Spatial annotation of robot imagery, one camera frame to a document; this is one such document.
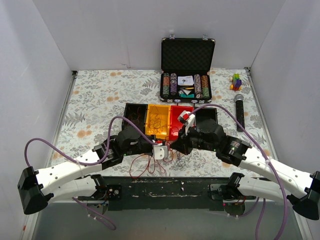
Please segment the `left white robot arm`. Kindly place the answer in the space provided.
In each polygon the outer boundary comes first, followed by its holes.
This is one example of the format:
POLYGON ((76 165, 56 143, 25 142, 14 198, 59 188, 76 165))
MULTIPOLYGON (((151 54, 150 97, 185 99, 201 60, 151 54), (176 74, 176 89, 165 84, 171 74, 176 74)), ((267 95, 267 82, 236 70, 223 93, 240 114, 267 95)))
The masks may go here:
POLYGON ((59 187, 118 165, 124 156, 150 154, 155 144, 155 135, 145 135, 130 125, 75 159, 66 156, 67 162, 38 170, 28 165, 17 184, 24 214, 35 214, 46 208, 58 196, 54 191, 59 187))

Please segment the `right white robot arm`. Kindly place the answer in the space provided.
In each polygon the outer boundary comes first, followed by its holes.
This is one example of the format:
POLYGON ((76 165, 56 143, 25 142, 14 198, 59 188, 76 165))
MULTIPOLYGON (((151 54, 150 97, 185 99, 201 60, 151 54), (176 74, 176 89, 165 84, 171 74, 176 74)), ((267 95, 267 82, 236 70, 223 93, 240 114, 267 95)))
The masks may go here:
POLYGON ((178 117, 183 124, 171 148, 185 155, 193 149, 214 152, 224 163, 247 169, 267 181, 250 179, 235 173, 226 186, 232 199, 257 196, 281 202, 289 200, 299 215, 317 221, 320 218, 320 173, 300 171, 273 158, 265 159, 257 148, 237 137, 229 136, 214 120, 203 121, 200 127, 193 126, 192 116, 178 117))

